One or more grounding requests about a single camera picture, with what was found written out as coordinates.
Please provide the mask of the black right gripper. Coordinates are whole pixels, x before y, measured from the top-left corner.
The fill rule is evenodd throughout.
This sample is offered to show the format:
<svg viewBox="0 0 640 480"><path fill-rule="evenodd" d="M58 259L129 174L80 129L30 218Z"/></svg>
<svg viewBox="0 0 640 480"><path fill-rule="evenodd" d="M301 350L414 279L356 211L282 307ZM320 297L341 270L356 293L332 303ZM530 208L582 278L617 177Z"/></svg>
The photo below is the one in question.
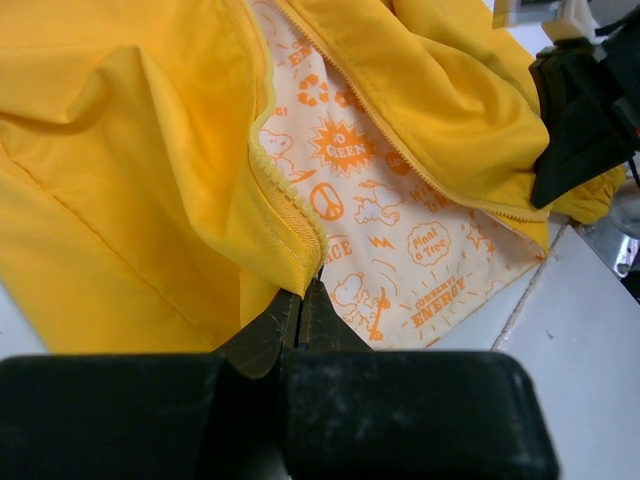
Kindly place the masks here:
<svg viewBox="0 0 640 480"><path fill-rule="evenodd" d="M529 67L550 136L534 166L537 209L639 151L639 6L594 33L598 45L560 42Z"/></svg>

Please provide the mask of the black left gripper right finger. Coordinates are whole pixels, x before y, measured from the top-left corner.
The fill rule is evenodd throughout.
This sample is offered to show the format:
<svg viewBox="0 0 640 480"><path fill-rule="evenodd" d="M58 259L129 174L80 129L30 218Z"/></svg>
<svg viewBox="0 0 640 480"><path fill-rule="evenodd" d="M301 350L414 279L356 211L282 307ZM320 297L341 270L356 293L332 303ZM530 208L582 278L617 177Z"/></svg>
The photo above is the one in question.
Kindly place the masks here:
<svg viewBox="0 0 640 480"><path fill-rule="evenodd" d="M375 352L319 281L284 359L284 460L294 479L555 479L535 388L487 351Z"/></svg>

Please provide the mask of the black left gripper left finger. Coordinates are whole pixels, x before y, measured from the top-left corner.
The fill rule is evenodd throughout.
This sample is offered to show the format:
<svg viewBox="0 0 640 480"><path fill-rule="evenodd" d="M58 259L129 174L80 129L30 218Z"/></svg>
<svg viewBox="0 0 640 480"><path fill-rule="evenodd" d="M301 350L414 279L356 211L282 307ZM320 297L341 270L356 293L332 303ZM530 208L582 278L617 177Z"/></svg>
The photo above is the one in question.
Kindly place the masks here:
<svg viewBox="0 0 640 480"><path fill-rule="evenodd" d="M279 367L299 311L279 292L210 353L4 360L2 477L286 478Z"/></svg>

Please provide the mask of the yellow hooded jacket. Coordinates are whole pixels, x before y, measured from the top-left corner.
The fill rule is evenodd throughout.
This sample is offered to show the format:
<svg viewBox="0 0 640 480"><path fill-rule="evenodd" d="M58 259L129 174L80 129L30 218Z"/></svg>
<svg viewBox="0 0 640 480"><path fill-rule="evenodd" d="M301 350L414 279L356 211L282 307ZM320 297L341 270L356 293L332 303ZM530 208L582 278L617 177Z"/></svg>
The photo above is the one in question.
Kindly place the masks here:
<svg viewBox="0 0 640 480"><path fill-rule="evenodd" d="M530 61L481 1L5 1L1 284L55 353L210 351L316 274L430 347L624 182L531 205Z"/></svg>

